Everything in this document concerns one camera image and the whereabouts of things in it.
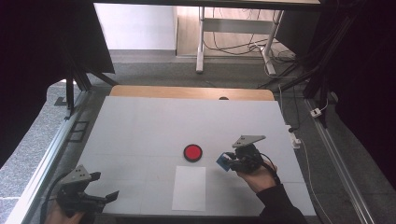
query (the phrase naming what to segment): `round red button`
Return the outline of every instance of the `round red button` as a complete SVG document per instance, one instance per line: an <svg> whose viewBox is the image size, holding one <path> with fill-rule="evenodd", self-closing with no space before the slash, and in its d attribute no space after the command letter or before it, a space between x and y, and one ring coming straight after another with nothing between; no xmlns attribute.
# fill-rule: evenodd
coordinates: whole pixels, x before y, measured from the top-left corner
<svg viewBox="0 0 396 224"><path fill-rule="evenodd" d="M202 149L195 144L191 144L184 148L183 154L187 161L195 162L201 159Z"/></svg>

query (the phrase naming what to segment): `white cable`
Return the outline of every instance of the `white cable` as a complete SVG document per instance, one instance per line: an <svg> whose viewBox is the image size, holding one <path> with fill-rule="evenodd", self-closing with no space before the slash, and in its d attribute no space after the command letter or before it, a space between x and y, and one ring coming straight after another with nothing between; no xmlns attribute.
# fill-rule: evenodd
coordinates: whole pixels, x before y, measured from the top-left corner
<svg viewBox="0 0 396 224"><path fill-rule="evenodd" d="M282 118L284 118L283 117L283 105L282 105L282 90L280 89L280 84L277 84L277 86L279 87L280 112L282 113Z"/></svg>
<svg viewBox="0 0 396 224"><path fill-rule="evenodd" d="M314 188L312 187L312 181L311 181L311 169L309 168L309 159L308 159L308 151L306 150L306 146L305 143L303 141L303 139L300 138L300 141L303 143L304 145L304 149L305 149L305 157L306 157L306 164L308 166L308 180L309 180L309 186L311 187L312 193L314 194L315 200L317 200L318 205L320 207L320 209L322 210L323 214L326 216L326 218L330 221L330 223L332 223L332 221L330 220L330 218L327 216L326 212L324 211L323 207L321 206L319 199L317 198L317 194L314 192Z"/></svg>
<svg viewBox="0 0 396 224"><path fill-rule="evenodd" d="M326 105L323 107L323 108L321 108L320 109L320 111L322 111L322 110L324 110L324 109L326 109L326 107L327 107L327 105L329 104L329 98L328 99L326 99Z"/></svg>

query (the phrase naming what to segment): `white paper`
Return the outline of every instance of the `white paper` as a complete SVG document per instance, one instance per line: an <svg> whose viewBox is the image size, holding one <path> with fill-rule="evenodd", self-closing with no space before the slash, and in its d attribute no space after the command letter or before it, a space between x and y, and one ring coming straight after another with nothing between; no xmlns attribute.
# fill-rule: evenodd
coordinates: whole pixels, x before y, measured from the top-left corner
<svg viewBox="0 0 396 224"><path fill-rule="evenodd" d="M172 210L205 211L205 173L205 167L176 167Z"/></svg>

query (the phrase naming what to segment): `desk leg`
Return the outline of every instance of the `desk leg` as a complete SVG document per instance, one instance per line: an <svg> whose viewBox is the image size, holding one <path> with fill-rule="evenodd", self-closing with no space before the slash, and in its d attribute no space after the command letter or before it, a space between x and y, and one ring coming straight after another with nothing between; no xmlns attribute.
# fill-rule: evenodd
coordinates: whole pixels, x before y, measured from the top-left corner
<svg viewBox="0 0 396 224"><path fill-rule="evenodd" d="M204 72L204 20L205 8L199 7L199 43L197 52L197 67L196 73L202 74Z"/></svg>
<svg viewBox="0 0 396 224"><path fill-rule="evenodd" d="M265 49L261 49L262 51L262 57L264 58L265 61L265 66L267 67L268 75L274 76L276 74L274 66L271 62L270 58L270 50L271 50L271 45L274 41L274 37L276 34L277 26L279 25L280 17L282 16L283 11L278 11L276 18L274 20L274 24L271 30L270 35L268 36L268 42L265 45Z"/></svg>

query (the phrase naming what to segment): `desk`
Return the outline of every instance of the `desk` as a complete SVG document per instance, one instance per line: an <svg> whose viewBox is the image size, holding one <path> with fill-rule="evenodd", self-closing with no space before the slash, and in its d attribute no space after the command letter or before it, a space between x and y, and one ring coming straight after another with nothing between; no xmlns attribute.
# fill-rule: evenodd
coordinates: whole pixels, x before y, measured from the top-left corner
<svg viewBox="0 0 396 224"><path fill-rule="evenodd" d="M220 96L231 100L218 100ZM88 194L120 191L105 213L256 217L263 209L260 200L234 172L226 173L215 163L222 152L233 151L231 145L241 134L266 135L256 147L279 167L293 204L304 215L314 216L289 133L269 91L115 87L78 163L89 172L102 173L87 187ZM189 144L203 149L198 162L183 158ZM205 169L203 210L172 209L179 166Z"/></svg>

